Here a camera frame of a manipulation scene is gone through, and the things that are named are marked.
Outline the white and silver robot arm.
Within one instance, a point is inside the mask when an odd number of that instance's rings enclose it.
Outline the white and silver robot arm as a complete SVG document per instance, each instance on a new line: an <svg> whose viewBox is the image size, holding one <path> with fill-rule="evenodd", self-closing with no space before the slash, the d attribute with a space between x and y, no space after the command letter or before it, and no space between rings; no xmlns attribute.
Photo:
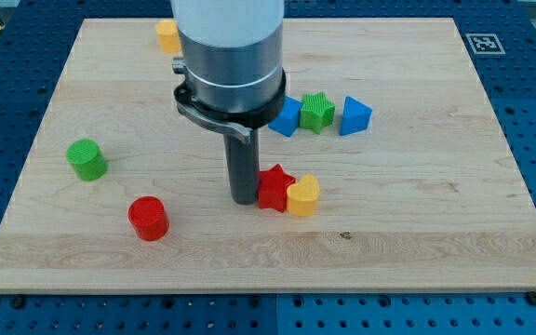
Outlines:
<svg viewBox="0 0 536 335"><path fill-rule="evenodd" d="M283 0L173 0L185 78L206 106L243 113L282 80Z"/></svg>

